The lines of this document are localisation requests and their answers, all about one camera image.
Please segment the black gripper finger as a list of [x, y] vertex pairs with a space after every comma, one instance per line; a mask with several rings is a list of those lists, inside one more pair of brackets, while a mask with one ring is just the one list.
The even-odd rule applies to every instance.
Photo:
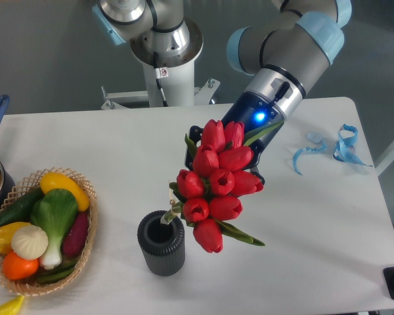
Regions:
[[265, 184], [265, 178], [261, 175], [258, 169], [259, 161], [262, 152], [258, 149], [252, 150], [253, 158], [252, 160], [244, 167], [244, 170], [249, 171], [251, 174], [255, 175], [262, 184]]
[[193, 125], [189, 129], [189, 132], [185, 134], [185, 167], [188, 169], [193, 169], [192, 163], [197, 153], [197, 149], [201, 143], [202, 131], [203, 129], [201, 127]]

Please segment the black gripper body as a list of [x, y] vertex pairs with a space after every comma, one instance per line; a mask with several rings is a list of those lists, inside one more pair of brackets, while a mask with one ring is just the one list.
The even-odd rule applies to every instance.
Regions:
[[242, 122], [244, 132], [248, 133], [259, 127], [284, 123], [284, 116], [272, 100], [253, 92], [244, 92], [221, 121], [224, 126], [231, 121]]

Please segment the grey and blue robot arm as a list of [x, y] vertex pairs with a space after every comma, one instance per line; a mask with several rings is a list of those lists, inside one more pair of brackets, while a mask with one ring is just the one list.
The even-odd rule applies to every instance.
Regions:
[[[222, 122], [241, 121], [257, 174], [261, 154], [344, 44], [350, 1], [281, 1], [266, 28], [236, 30], [227, 43], [232, 68], [252, 81]], [[194, 62], [203, 47], [182, 1], [98, 1], [92, 9], [115, 45], [128, 43], [142, 64], [151, 107], [192, 106]]]

